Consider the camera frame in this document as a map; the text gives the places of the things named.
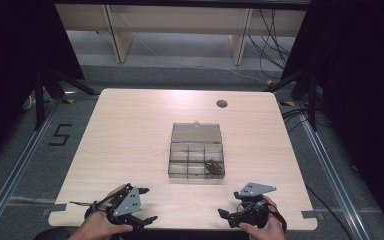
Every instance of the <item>human hand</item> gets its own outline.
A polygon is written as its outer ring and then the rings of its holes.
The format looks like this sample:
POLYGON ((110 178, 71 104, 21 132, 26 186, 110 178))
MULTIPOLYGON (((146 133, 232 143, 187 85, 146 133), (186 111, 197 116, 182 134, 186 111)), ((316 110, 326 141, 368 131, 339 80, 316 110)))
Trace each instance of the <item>human hand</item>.
MULTIPOLYGON (((263 195, 263 198, 269 204, 270 211, 277 212, 276 204, 267 196, 263 195)), ((264 228, 257 228, 248 223, 239 223, 239 227, 251 235, 252 240, 285 240, 285 233, 282 229, 282 224, 277 220, 273 214, 269 214, 267 224, 264 228)))
MULTIPOLYGON (((111 191, 109 195, 114 194, 126 185, 121 185, 118 188, 111 191)), ((99 211, 94 211, 89 214, 83 224, 77 229, 77 231, 69 238, 69 240, 103 240, 111 237, 113 234, 131 232, 133 227, 130 225, 115 225, 108 221, 105 206, 99 206, 99 211)))

